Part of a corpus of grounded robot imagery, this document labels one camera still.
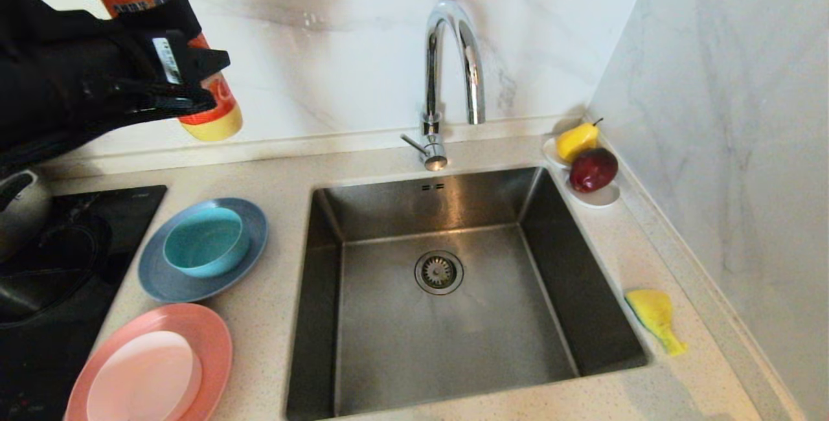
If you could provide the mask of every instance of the stainless steel kettle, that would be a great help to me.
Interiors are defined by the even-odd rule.
[[[50,207],[51,192],[35,172],[24,170],[0,180],[0,262],[38,234]]]

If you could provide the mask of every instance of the teal bowl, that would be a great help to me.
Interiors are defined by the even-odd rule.
[[[164,260],[198,279],[233,270],[248,252],[251,236],[239,214],[216,207],[204,209],[178,223],[164,240]]]

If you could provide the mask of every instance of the kettle handle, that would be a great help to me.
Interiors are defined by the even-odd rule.
[[[8,208],[10,203],[21,191],[26,190],[29,185],[38,181],[38,176],[31,170],[24,170],[17,175],[11,176],[0,186],[0,212]]]

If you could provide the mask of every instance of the drain strainer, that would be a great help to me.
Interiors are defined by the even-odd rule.
[[[446,295],[455,291],[464,279],[464,265],[448,251],[429,251],[414,266],[414,278],[424,291]]]

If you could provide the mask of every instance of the chrome faucet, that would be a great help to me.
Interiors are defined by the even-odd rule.
[[[486,122],[483,105],[483,69],[481,54],[466,12],[453,0],[441,0],[429,15],[426,25],[426,111],[420,117],[420,143],[406,135],[403,141],[420,152],[420,160],[427,170],[443,170],[447,163],[444,137],[440,134],[441,114],[437,111],[438,52],[442,25],[449,26],[461,53],[464,81],[467,90],[467,122],[479,125]]]

